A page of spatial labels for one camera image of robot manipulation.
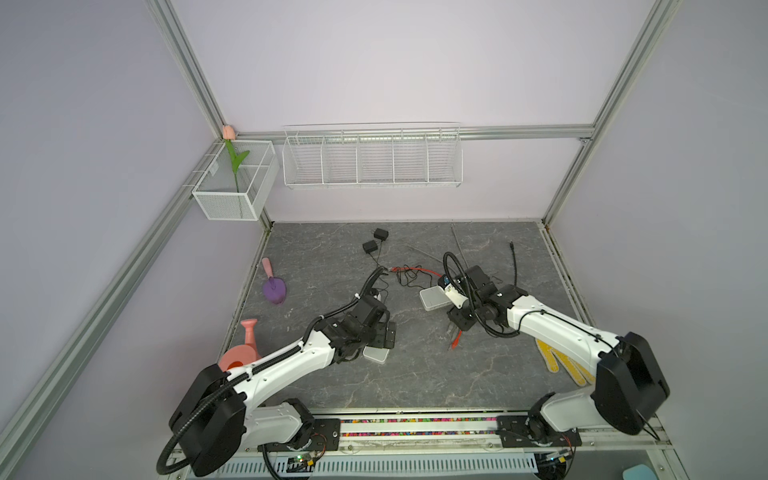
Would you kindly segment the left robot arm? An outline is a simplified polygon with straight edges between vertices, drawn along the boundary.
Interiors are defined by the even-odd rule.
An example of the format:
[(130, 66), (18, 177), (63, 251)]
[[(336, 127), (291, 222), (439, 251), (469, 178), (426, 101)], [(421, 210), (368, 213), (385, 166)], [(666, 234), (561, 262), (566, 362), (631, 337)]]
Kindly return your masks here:
[(155, 470), (170, 475), (186, 467), (199, 476), (223, 466), (242, 441), (262, 448), (300, 448), (312, 437), (314, 418), (297, 399), (276, 406), (267, 400), (292, 383), (333, 364), (348, 363), (366, 348), (390, 349), (390, 312), (374, 293), (385, 275), (378, 266), (346, 305), (318, 315), (295, 342), (257, 361), (225, 371), (216, 364), (201, 370), (168, 426), (171, 437)]

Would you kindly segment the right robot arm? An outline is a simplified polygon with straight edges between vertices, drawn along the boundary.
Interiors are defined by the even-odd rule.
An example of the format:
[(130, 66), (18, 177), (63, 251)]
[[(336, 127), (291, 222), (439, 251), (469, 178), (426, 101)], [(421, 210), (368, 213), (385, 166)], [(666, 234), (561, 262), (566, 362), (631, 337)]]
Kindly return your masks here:
[(657, 434), (649, 422), (670, 388), (643, 336), (597, 329), (516, 285), (496, 286), (480, 267), (464, 268), (452, 252), (444, 253), (442, 266), (439, 286), (452, 304), (449, 320), (459, 330), (479, 326), (499, 339), (528, 335), (586, 372), (587, 385), (551, 392), (531, 407), (524, 426), (532, 442), (545, 445), (568, 431), (600, 426), (626, 435)]

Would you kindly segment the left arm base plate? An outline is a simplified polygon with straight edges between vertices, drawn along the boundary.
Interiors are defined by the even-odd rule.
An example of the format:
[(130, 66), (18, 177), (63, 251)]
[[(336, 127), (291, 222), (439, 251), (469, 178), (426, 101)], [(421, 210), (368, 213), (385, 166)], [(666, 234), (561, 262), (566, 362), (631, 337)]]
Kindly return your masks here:
[(315, 418), (287, 443), (270, 443), (269, 452), (337, 451), (341, 439), (339, 418)]

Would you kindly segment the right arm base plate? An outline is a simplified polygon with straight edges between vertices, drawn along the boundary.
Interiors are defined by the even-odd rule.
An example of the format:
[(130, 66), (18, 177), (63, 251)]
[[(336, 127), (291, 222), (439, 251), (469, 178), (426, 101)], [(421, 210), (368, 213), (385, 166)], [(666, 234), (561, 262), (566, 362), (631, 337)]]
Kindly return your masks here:
[(500, 415), (497, 434), (504, 448), (580, 447), (582, 440), (575, 429), (556, 432), (542, 420), (528, 415)]

